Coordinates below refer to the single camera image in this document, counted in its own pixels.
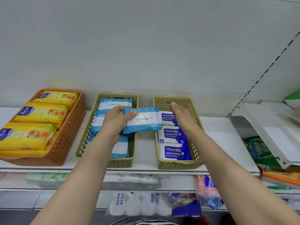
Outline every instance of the orange basket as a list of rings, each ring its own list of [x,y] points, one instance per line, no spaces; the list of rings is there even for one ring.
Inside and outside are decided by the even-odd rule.
[[[65,90],[65,89],[42,89],[39,90],[28,102],[37,98],[43,91],[65,91],[77,92],[78,99],[73,108],[65,119],[63,125],[59,129],[58,137],[54,141],[49,153],[43,157],[19,158],[19,159],[4,159],[0,160],[19,165],[19,166],[62,166],[67,158],[69,150],[78,133],[80,125],[85,117],[86,109],[83,102],[82,91]]]

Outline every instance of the green basket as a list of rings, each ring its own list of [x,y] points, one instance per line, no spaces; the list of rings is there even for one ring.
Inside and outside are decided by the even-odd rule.
[[[82,153],[85,150],[86,144],[88,143],[88,138],[91,135],[90,129],[92,126],[93,119],[95,117],[95,112],[98,109],[98,106],[100,104],[101,98],[107,98],[107,99],[130,99],[132,98],[132,107],[138,108],[139,107],[139,96],[136,94],[124,94],[124,93],[101,93],[98,95],[92,110],[91,114],[88,118],[87,124],[84,128],[81,140],[78,144],[77,150],[75,152],[75,156],[77,158],[80,158]],[[129,158],[114,158],[110,159],[110,162],[108,163],[108,167],[110,168],[128,168],[132,167],[133,159],[135,157],[136,152],[136,143],[137,143],[137,134],[131,133],[129,140],[128,140],[128,150],[129,150]]]
[[[177,102],[179,105],[187,108],[192,116],[195,119],[197,125],[204,131],[203,125],[200,121],[199,116],[197,115],[197,111],[193,104],[191,98],[188,97],[172,97],[172,96],[155,96],[153,98],[153,106],[158,106],[160,111],[171,111],[170,110],[170,103],[172,101]],[[157,155],[157,166],[160,170],[189,170],[189,169],[196,169],[199,166],[203,165],[204,162],[202,161],[200,155],[198,155],[196,146],[193,143],[189,142],[190,151],[193,157],[193,160],[162,160],[160,159],[160,147],[157,138],[157,131],[155,132],[155,139],[156,139],[156,155]]]

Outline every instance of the yellow package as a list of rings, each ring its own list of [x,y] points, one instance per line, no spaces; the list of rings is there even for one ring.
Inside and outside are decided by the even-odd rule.
[[[52,124],[9,122],[0,129],[0,150],[43,150],[56,128]]]
[[[64,104],[71,110],[77,98],[76,92],[44,91],[32,102]]]
[[[4,159],[20,159],[30,157],[42,157],[49,153],[53,143],[58,137],[58,131],[56,131],[52,137],[48,140],[43,150],[30,150],[27,148],[21,150],[0,150],[0,158]]]
[[[68,108],[66,105],[28,102],[17,114],[14,121],[25,123],[50,123],[56,126],[62,126]]]

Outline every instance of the person's left hand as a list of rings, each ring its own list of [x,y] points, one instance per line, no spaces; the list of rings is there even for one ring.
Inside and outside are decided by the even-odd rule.
[[[131,108],[131,106],[116,106],[105,114],[105,118],[100,129],[99,134],[108,134],[113,139],[114,144],[119,140],[119,133],[126,125],[126,121],[137,116],[138,111],[134,110],[128,114],[124,114],[124,108]]]

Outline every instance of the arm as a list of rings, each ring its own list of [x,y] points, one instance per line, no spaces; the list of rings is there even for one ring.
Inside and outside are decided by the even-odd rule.
[[[300,216],[223,151],[197,126],[187,109],[175,102],[171,103],[171,109],[188,139],[197,147],[237,224],[300,224]]]
[[[102,128],[92,140],[63,185],[55,192],[31,225],[90,224],[107,165],[119,132],[137,111],[126,115],[128,106],[117,106],[105,115]]]

